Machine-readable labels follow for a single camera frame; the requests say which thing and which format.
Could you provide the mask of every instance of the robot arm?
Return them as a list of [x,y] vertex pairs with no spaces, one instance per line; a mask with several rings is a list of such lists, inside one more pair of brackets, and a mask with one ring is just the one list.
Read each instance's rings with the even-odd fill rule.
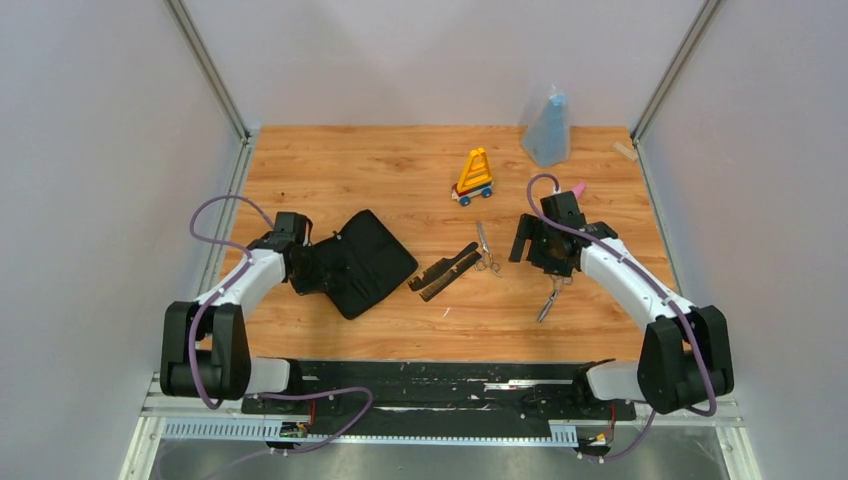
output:
[[[210,350],[197,350],[200,378],[213,398],[237,400],[245,394],[280,392],[289,383],[290,364],[284,359],[251,357],[245,319],[275,285],[286,282],[292,252],[310,244],[312,222],[291,212],[279,212],[274,229],[248,245],[251,257],[242,258],[218,285],[191,302],[174,302],[165,312],[160,383],[166,395],[196,397],[197,389],[188,361],[189,325],[204,302],[215,292],[200,320],[200,341],[212,336]],[[240,273],[245,263],[246,271]],[[237,278],[228,289],[224,285]]]
[[[520,261],[524,244],[530,241],[527,260],[534,266],[562,276],[570,276],[574,269],[582,271],[612,294],[644,336],[638,362],[607,361],[581,369],[575,382],[586,401],[643,401],[659,413],[670,413],[708,398],[694,355],[683,346],[688,338],[669,305],[672,301],[692,327],[716,396],[733,390],[727,322],[716,307],[698,308],[663,285],[630,254],[611,228],[602,222],[586,223],[573,193],[556,193],[543,198],[541,204],[546,217],[592,235],[607,248],[525,214],[510,261]],[[609,251],[610,247],[617,255]],[[641,269],[644,276],[634,268]]]

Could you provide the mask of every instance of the cable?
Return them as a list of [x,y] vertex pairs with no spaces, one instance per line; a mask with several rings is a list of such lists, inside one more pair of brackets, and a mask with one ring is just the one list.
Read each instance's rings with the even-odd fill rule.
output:
[[200,397],[201,400],[203,400],[203,403],[206,404],[206,406],[212,410],[216,410],[218,407],[220,407],[221,403],[224,400],[219,398],[216,402],[213,402],[212,399],[209,397],[209,394],[206,392],[206,388],[203,387],[203,381],[200,379],[200,367],[198,367],[197,365],[197,346],[195,345],[197,329],[198,327],[200,327],[200,319],[203,318],[203,314],[206,313],[206,310],[209,308],[209,306],[211,306],[212,303],[215,302],[215,300],[220,298],[224,291],[233,286],[233,284],[235,284],[253,264],[253,254],[250,253],[250,250],[248,250],[247,247],[245,247],[244,245],[241,245],[240,243],[236,242],[231,242],[229,240],[218,240],[215,238],[200,235],[194,228],[195,223],[197,222],[197,217],[200,216],[200,213],[203,212],[206,207],[217,201],[226,199],[241,200],[247,203],[248,205],[256,209],[256,211],[259,212],[260,215],[262,215],[262,218],[265,219],[265,222],[268,224],[269,227],[274,228],[274,222],[271,221],[271,217],[269,217],[265,212],[263,212],[262,209],[259,208],[259,205],[254,203],[253,200],[250,200],[246,197],[242,197],[241,195],[219,195],[217,197],[210,198],[209,200],[203,202],[199,207],[197,207],[197,210],[195,210],[194,214],[192,214],[191,216],[191,221],[189,222],[188,229],[189,232],[191,232],[192,237],[202,242],[211,243],[213,245],[222,245],[225,247],[237,248],[241,250],[241,252],[245,255],[245,258],[247,259],[247,261],[244,261],[244,259],[242,259],[243,261],[240,264],[240,267],[236,271],[236,273],[234,273],[229,280],[225,281],[219,289],[215,290],[211,295],[209,295],[209,298],[207,298],[206,301],[203,302],[202,305],[200,305],[200,308],[197,310],[197,313],[194,314],[194,318],[192,318],[191,320],[191,326],[189,327],[188,363],[191,367],[191,378],[192,380],[194,380],[194,387],[195,389],[197,389],[197,395]]
[[[192,237],[194,237],[194,238],[196,238],[196,239],[198,239],[202,242],[211,243],[213,245],[222,245],[222,246],[226,246],[226,247],[237,248],[244,254],[244,257],[242,258],[242,262],[240,263],[238,270],[232,275],[232,277],[230,277],[228,280],[226,280],[218,289],[216,289],[214,292],[212,292],[211,295],[209,295],[209,298],[207,298],[206,301],[204,301],[203,304],[200,306],[200,308],[198,308],[197,313],[195,313],[194,317],[192,318],[191,326],[189,327],[188,359],[189,359],[189,365],[191,367],[192,380],[194,381],[194,386],[197,389],[198,396],[200,397],[201,400],[203,400],[203,403],[206,404],[206,406],[209,407],[212,410],[219,408],[221,406],[221,403],[223,402],[223,399],[218,399],[216,402],[213,402],[213,400],[209,397],[209,394],[206,392],[206,389],[203,386],[203,382],[200,379],[200,369],[199,369],[198,364],[197,364],[197,348],[196,348],[196,342],[195,342],[195,338],[197,337],[197,330],[200,326],[200,320],[203,318],[203,314],[206,312],[206,310],[209,308],[209,306],[212,305],[212,303],[214,303],[215,300],[220,298],[221,295],[223,295],[223,293],[228,288],[230,288],[242,276],[244,276],[245,272],[247,272],[247,270],[253,264],[253,254],[244,245],[241,245],[241,244],[236,243],[236,242],[231,242],[231,241],[228,241],[228,240],[218,240],[218,239],[215,239],[215,238],[212,238],[212,237],[207,237],[207,236],[204,236],[204,235],[197,233],[197,231],[195,229],[195,224],[197,223],[197,218],[200,216],[200,213],[203,212],[203,210],[206,209],[206,207],[208,207],[209,205],[211,205],[211,204],[213,204],[217,201],[226,200],[226,199],[241,200],[241,201],[249,204],[254,209],[256,209],[256,211],[259,212],[260,215],[262,215],[262,218],[265,220],[265,223],[267,223],[270,228],[272,228],[272,229],[274,228],[274,222],[272,222],[271,218],[264,211],[262,211],[262,209],[259,207],[259,205],[257,205],[255,202],[253,202],[249,198],[242,197],[240,195],[220,195],[220,196],[217,196],[217,197],[210,198],[209,200],[203,202],[197,208],[197,210],[195,210],[194,214],[192,214],[192,216],[191,216],[191,221],[189,222],[189,232],[191,232]],[[333,440],[336,440],[340,436],[344,435],[345,432],[347,432],[351,427],[353,427],[353,425],[356,424],[356,422],[358,422],[359,419],[361,419],[365,415],[365,413],[368,411],[369,408],[371,408],[371,405],[374,402],[374,394],[371,392],[371,390],[369,390],[368,388],[365,388],[365,387],[348,387],[348,388],[340,388],[340,389],[337,389],[337,390],[329,390],[329,391],[326,391],[326,392],[312,393],[312,394],[308,394],[308,395],[280,395],[280,394],[276,394],[276,393],[261,393],[261,394],[256,395],[257,398],[270,398],[270,399],[286,400],[286,401],[312,400],[312,404],[310,406],[310,425],[312,425],[315,422],[315,410],[316,410],[315,400],[317,400],[319,398],[332,397],[333,395],[344,395],[344,394],[347,394],[347,393],[355,393],[355,392],[365,393],[368,396],[368,401],[365,403],[365,406],[362,407],[362,410],[360,410],[359,413],[357,413],[356,416],[354,416],[345,426],[343,426],[341,429],[339,429],[338,432],[330,435],[329,437],[327,437],[326,439],[324,439],[324,440],[322,440],[318,443],[309,445],[307,447],[290,449],[290,450],[271,449],[270,453],[282,452],[283,455],[288,455],[290,453],[291,454],[309,453],[309,452],[314,452],[315,450],[318,450],[319,448],[323,448],[323,447],[329,445]],[[210,475],[207,475],[206,477],[203,478],[203,480],[209,480],[211,478],[217,477],[218,475],[221,475],[222,473],[232,469],[233,467],[235,467],[237,465],[240,465],[240,464],[247,462],[249,460],[252,460],[254,458],[258,458],[260,456],[267,455],[268,453],[269,453],[268,451],[262,450],[260,452],[254,452],[254,453],[251,453],[249,455],[245,455],[244,457],[236,459],[232,463],[230,463],[230,464],[224,466],[223,468],[211,473]],[[160,462],[159,462],[160,459],[161,459],[161,456],[160,456],[160,458],[158,458],[156,460],[155,469],[154,469],[157,479],[162,478],[161,471],[160,471]]]
[[602,435],[609,435],[610,442],[615,438],[615,403],[610,403],[610,428],[604,432]]
[[588,460],[590,460],[591,462],[594,462],[594,463],[607,463],[607,462],[614,462],[616,460],[621,460],[622,458],[633,453],[636,450],[636,448],[638,448],[639,445],[642,444],[642,442],[645,440],[645,437],[648,436],[648,430],[651,429],[651,425],[653,425],[654,418],[656,416],[657,416],[657,411],[651,410],[651,414],[648,415],[648,421],[645,422],[645,428],[643,428],[642,431],[639,432],[639,436],[636,437],[636,440],[633,440],[633,443],[631,443],[623,451],[616,453],[615,455],[607,455],[607,456],[604,456],[604,457],[597,457],[595,455],[587,455],[585,453],[578,453],[577,458],[582,459],[583,457],[586,457]]
[[318,443],[314,443],[312,445],[309,445],[308,447],[293,448],[293,449],[290,449],[290,450],[281,450],[280,451],[284,454],[291,454],[291,453],[313,452],[315,450],[318,450],[321,447],[327,446],[333,440],[344,435],[344,433],[346,431],[350,430],[350,427],[352,427],[356,422],[358,422],[359,419],[362,418],[363,415],[365,415],[365,412],[367,412],[368,409],[371,408],[371,404],[374,403],[374,394],[371,393],[371,390],[369,390],[365,387],[347,387],[347,388],[339,388],[337,390],[328,390],[326,392],[320,392],[320,393],[310,393],[310,394],[307,394],[307,395],[280,395],[278,393],[260,393],[257,396],[259,398],[270,398],[272,400],[286,400],[286,401],[297,402],[297,401],[302,401],[302,400],[317,400],[319,398],[326,398],[326,397],[330,397],[330,396],[333,396],[333,395],[344,395],[346,393],[354,393],[354,392],[364,393],[368,396],[368,401],[365,402],[365,406],[362,407],[362,410],[360,410],[359,413],[356,414],[356,416],[354,416],[349,422],[347,422],[347,424],[344,427],[340,428],[338,432],[330,435],[329,437],[325,438],[324,440],[321,440]]
[[[279,394],[276,394],[276,393],[260,393],[260,394],[255,395],[255,397],[258,397],[258,398],[270,398],[272,400],[304,401],[304,400],[317,400],[319,398],[327,398],[327,397],[331,397],[333,395],[344,395],[346,393],[356,393],[356,392],[364,393],[368,396],[368,401],[365,403],[365,406],[362,407],[362,409],[359,411],[359,413],[357,413],[356,416],[354,416],[344,427],[339,429],[338,432],[330,435],[329,437],[325,438],[324,440],[321,440],[318,443],[314,443],[312,445],[309,445],[308,447],[303,447],[303,448],[292,448],[292,449],[288,449],[288,450],[272,448],[270,450],[260,450],[258,452],[249,453],[249,454],[247,454],[243,457],[240,457],[240,458],[233,460],[231,463],[224,465],[223,467],[221,467],[218,470],[210,473],[209,475],[206,475],[201,480],[211,480],[211,479],[223,474],[224,472],[232,470],[234,467],[241,465],[242,463],[248,462],[248,461],[253,460],[255,458],[263,457],[265,455],[273,455],[273,454],[280,454],[281,453],[281,454],[283,454],[283,456],[288,456],[288,455],[292,455],[292,454],[296,454],[296,453],[314,452],[315,450],[318,450],[319,448],[326,447],[327,445],[330,444],[330,442],[332,442],[333,440],[344,435],[345,432],[347,432],[356,422],[358,422],[359,419],[362,418],[363,415],[365,415],[365,412],[367,412],[368,409],[371,408],[371,404],[374,402],[374,394],[371,392],[371,390],[369,390],[368,388],[365,388],[365,387],[339,388],[337,390],[328,390],[326,392],[310,393],[308,395],[279,395]],[[157,480],[162,480],[162,477],[159,474],[158,465],[157,465],[157,468],[156,468],[156,474],[157,474],[157,477],[156,477]]]
[[[636,264],[635,262],[633,262],[632,260],[630,260],[629,258],[624,256],[623,254],[621,254],[614,247],[600,241],[599,239],[595,238],[592,235],[589,235],[586,232],[581,232],[580,230],[570,228],[570,227],[567,227],[565,225],[560,225],[559,223],[557,223],[557,222],[551,220],[550,218],[546,217],[544,212],[542,212],[541,209],[539,209],[539,207],[536,206],[536,202],[533,201],[533,185],[541,178],[548,178],[548,179],[552,180],[554,182],[555,192],[559,193],[559,191],[560,191],[559,180],[557,180],[557,178],[555,176],[551,175],[550,173],[541,173],[539,175],[536,175],[535,177],[530,179],[529,183],[527,183],[527,203],[530,204],[530,208],[533,210],[533,213],[535,213],[536,216],[539,217],[539,220],[541,220],[546,225],[549,225],[549,226],[551,226],[551,227],[553,227],[557,230],[568,233],[570,235],[574,235],[574,236],[582,238],[584,240],[588,240],[588,241],[592,242],[593,244],[598,245],[599,247],[603,248],[610,255],[612,255],[616,260],[624,263],[631,270],[633,270],[633,272],[635,272],[637,275],[639,275],[639,277],[641,277],[642,280],[644,280],[645,283],[647,283],[648,286],[650,286],[651,289],[654,290],[654,292],[656,292],[657,295],[659,295],[659,297],[661,299],[668,300],[667,303],[668,303],[669,308],[671,308],[671,310],[674,312],[674,314],[677,315],[677,317],[680,319],[680,323],[683,326],[683,330],[686,333],[686,338],[689,341],[689,344],[692,346],[692,353],[694,354],[694,357],[695,357],[695,363],[698,366],[698,372],[701,374],[701,380],[704,382],[704,388],[706,389],[706,392],[707,392],[707,399],[709,400],[709,408],[707,410],[699,410],[699,409],[694,408],[694,407],[687,407],[687,410],[689,410],[693,413],[697,413],[698,415],[705,416],[705,417],[709,417],[709,416],[714,415],[716,410],[718,409],[718,405],[716,403],[715,389],[713,388],[712,382],[710,382],[709,373],[707,372],[707,366],[704,363],[704,358],[701,355],[700,348],[698,347],[698,341],[695,339],[695,332],[692,331],[692,327],[689,325],[689,322],[686,321],[686,314],[683,313],[683,310],[677,305],[677,303],[674,300],[669,299],[669,295],[665,291],[665,289],[662,287],[662,285],[660,285],[657,281],[655,281],[651,277],[651,275],[648,274],[648,272],[646,272],[644,269],[642,269],[638,264]],[[614,461],[614,460],[617,460],[617,459],[621,459],[621,458],[627,456],[628,454],[630,454],[634,450],[634,448],[639,443],[642,442],[642,439],[644,438],[644,436],[646,435],[647,431],[649,430],[651,424],[653,423],[655,416],[656,416],[656,411],[652,411],[651,415],[648,417],[648,423],[645,425],[645,429],[642,430],[642,433],[639,434],[639,437],[637,437],[637,439],[633,442],[633,444],[631,444],[629,447],[627,447],[623,452],[620,452],[620,453],[617,453],[615,455],[611,455],[609,457],[606,457],[604,461]]]

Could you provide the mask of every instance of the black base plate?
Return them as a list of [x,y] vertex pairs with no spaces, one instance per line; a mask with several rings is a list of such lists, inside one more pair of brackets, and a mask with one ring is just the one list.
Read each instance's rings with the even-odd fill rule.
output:
[[[579,364],[300,361],[304,393],[364,386],[374,393],[371,410],[351,435],[443,437],[548,437],[548,420],[609,420],[610,402],[582,405],[568,384],[486,389],[510,380],[570,380]],[[362,394],[316,403],[310,433],[332,434],[364,406]],[[385,408],[409,408],[397,411]],[[632,405],[615,402],[618,420],[636,418]],[[248,414],[301,414],[309,402],[245,400]]]

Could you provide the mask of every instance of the metal frame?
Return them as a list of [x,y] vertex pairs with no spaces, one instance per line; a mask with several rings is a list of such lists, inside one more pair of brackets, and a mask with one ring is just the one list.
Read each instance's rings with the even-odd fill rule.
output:
[[168,10],[170,10],[171,15],[173,15],[174,22],[176,22],[177,27],[182,32],[186,43],[200,66],[200,70],[209,82],[209,87],[212,88],[212,93],[215,94],[215,97],[218,99],[218,103],[221,104],[221,108],[224,110],[227,120],[230,122],[230,125],[233,127],[233,130],[241,139],[242,143],[246,143],[250,138],[250,129],[248,129],[244,123],[244,119],[239,113],[238,108],[236,108],[233,97],[230,96],[230,92],[227,91],[227,87],[224,85],[224,81],[221,79],[218,69],[215,68],[215,64],[209,56],[209,51],[203,44],[203,40],[200,38],[200,33],[197,31],[197,27],[194,25],[194,21],[192,21],[191,15],[183,3],[183,0],[163,1],[168,7]]
[[678,293],[683,296],[686,296],[685,289],[683,285],[680,284],[680,276],[677,273],[677,268],[675,265],[679,265],[677,262],[678,256],[677,251],[671,246],[671,243],[668,241],[668,230],[666,229],[666,217],[665,212],[663,212],[662,207],[660,207],[660,203],[657,201],[654,196],[654,192],[656,189],[654,188],[654,177],[651,174],[651,167],[649,162],[645,161],[645,150],[642,148],[641,143],[633,143],[633,148],[636,149],[636,153],[639,155],[639,169],[642,170],[642,180],[645,182],[645,190],[648,192],[648,203],[651,204],[651,209],[654,211],[654,218],[657,219],[657,226],[659,227],[660,238],[663,242],[663,249],[665,249],[665,256],[668,258],[668,264],[671,268],[671,277],[674,280],[674,286],[677,288]]
[[686,36],[680,43],[680,47],[677,48],[677,52],[674,54],[671,64],[668,66],[668,69],[666,69],[659,85],[657,85],[657,89],[654,90],[654,94],[648,101],[648,105],[645,107],[644,112],[642,112],[642,116],[639,117],[639,121],[636,122],[636,127],[631,133],[634,145],[639,145],[642,137],[645,135],[645,132],[647,132],[648,128],[650,128],[651,123],[657,115],[657,111],[659,111],[660,106],[665,100],[666,95],[668,95],[668,92],[674,86],[678,75],[683,70],[683,67],[686,65],[686,62],[689,60],[692,52],[704,36],[704,32],[707,30],[707,27],[709,27],[710,22],[715,17],[716,12],[718,12],[719,7],[721,7],[723,3],[724,0],[704,1],[704,4],[701,6],[701,10],[698,11],[698,15],[689,27],[689,31],[686,32]]
[[[209,56],[208,51],[203,45],[200,35],[197,32],[183,1],[163,1],[168,6],[169,10],[173,14],[177,26],[185,36],[187,44],[191,48],[191,51],[203,70],[204,75],[209,81],[210,88],[212,88],[216,98],[220,102],[228,121],[233,127],[233,130],[242,141],[242,148],[235,162],[230,187],[228,189],[228,193],[230,194],[240,193],[244,188],[248,167],[255,150],[254,142],[256,135],[246,127],[232,97],[229,95]],[[680,71],[690,58],[692,51],[703,36],[704,31],[722,3],[723,0],[706,0],[704,2],[695,21],[690,27],[686,38],[678,48],[674,59],[666,70],[665,75],[657,86],[656,91],[632,132],[634,145],[639,153],[640,163],[642,163],[642,171],[645,176],[649,195],[652,195],[654,189],[651,184],[652,177],[650,175],[649,167],[646,162],[642,160],[644,158],[644,152],[641,149],[640,140],[650,127],[657,111],[674,85]],[[658,204],[656,202],[652,201],[651,203],[654,207],[654,213],[660,225],[664,244],[666,245],[667,250],[669,250],[669,244],[665,241],[666,235],[663,227],[665,224],[663,212],[657,207]],[[235,221],[236,211],[236,202],[227,201],[224,203],[221,216],[215,229],[215,235],[217,238],[229,237]],[[214,246],[210,250],[207,263],[200,279],[198,280],[198,293],[211,288],[215,283],[215,280],[219,277],[224,253],[225,249],[220,246]],[[674,273],[675,254],[673,251],[667,251],[667,253],[672,265],[672,272]],[[679,287],[679,281],[676,274],[675,283]],[[649,408],[645,405],[636,405],[636,412],[637,418],[635,421],[620,423],[623,425],[635,425],[637,427],[643,426],[649,414]],[[211,411],[206,409],[205,406],[197,399],[164,396],[159,388],[158,374],[155,374],[151,380],[151,386],[149,388],[147,398],[145,399],[142,412],[139,415],[135,434],[127,452],[127,457],[119,478],[121,480],[146,480],[149,478],[155,464],[156,452],[159,448],[160,440],[163,438],[241,439],[254,441],[270,440],[274,437],[274,428],[278,428],[281,422],[303,422],[306,420],[306,417],[298,415],[244,415],[241,413],[241,401],[225,402],[219,410]],[[675,412],[671,415],[658,416],[654,423],[660,428],[705,426],[715,428],[722,447],[724,462],[731,480],[758,480],[761,478],[756,460],[753,456],[744,421],[734,399],[721,399],[719,401],[718,413],[714,417],[704,418],[686,411],[681,411]],[[550,447],[565,446],[568,444],[568,442],[576,438],[576,429],[578,427],[598,427],[605,424],[606,422],[598,421],[554,421],[551,422],[550,438],[520,439],[517,441],[510,439],[446,439],[439,437],[407,438],[373,436],[343,436],[339,440],[342,443],[372,444],[410,443],[421,445],[523,445]],[[321,438],[318,437],[314,437],[312,439],[312,441],[320,440]]]

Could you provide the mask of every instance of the small wooden block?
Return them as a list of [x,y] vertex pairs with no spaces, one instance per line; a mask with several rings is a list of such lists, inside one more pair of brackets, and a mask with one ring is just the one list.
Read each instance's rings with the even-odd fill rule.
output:
[[636,152],[634,152],[633,150],[631,150],[631,149],[627,148],[627,146],[626,146],[626,145],[624,145],[624,144],[623,144],[623,143],[621,143],[621,142],[615,142],[615,143],[613,143],[613,144],[612,144],[612,149],[613,149],[613,150],[615,150],[616,152],[618,152],[618,153],[620,153],[620,154],[624,155],[624,156],[625,156],[625,157],[627,157],[630,161],[635,162],[635,161],[639,160],[639,154],[637,154],[637,153],[636,153]]

